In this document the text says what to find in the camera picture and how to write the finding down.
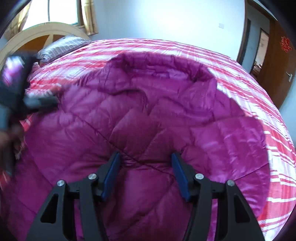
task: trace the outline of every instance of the door handle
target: door handle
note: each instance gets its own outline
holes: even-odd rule
[[[289,74],[288,72],[286,72],[286,74],[289,76],[289,82],[291,82],[291,80],[293,78],[293,75],[292,74]]]

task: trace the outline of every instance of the white wall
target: white wall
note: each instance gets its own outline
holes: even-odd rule
[[[100,33],[94,39],[165,39],[237,58],[244,0],[95,0],[95,7],[97,18],[104,12],[108,30],[98,19]]]
[[[247,18],[251,20],[250,35],[247,43],[246,53],[242,62],[243,68],[249,73],[256,57],[260,39],[260,29],[269,34],[269,19],[257,9],[247,5]]]
[[[294,145],[296,145],[296,73],[285,101],[279,109]]]

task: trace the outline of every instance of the gray striped pillowcase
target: gray striped pillowcase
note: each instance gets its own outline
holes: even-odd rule
[[[40,59],[40,64],[48,64],[89,43],[91,43],[90,40],[76,37],[74,35],[68,35],[40,50],[37,54],[37,58]]]

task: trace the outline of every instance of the blue gripper pad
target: blue gripper pad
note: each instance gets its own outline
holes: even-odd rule
[[[101,195],[101,198],[104,202],[107,200],[107,198],[110,196],[112,192],[112,188],[115,183],[115,178],[119,171],[120,163],[120,154],[117,153],[112,161],[112,164],[104,180],[104,191]]]
[[[172,154],[172,166],[181,195],[188,202],[190,199],[188,179],[186,178],[186,175],[181,167],[180,160],[175,153]]]

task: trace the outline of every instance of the red paper decoration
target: red paper decoration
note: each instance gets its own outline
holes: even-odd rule
[[[286,53],[288,53],[290,50],[292,50],[292,48],[289,46],[290,40],[288,38],[282,37],[280,43],[281,43],[282,50],[285,51]]]

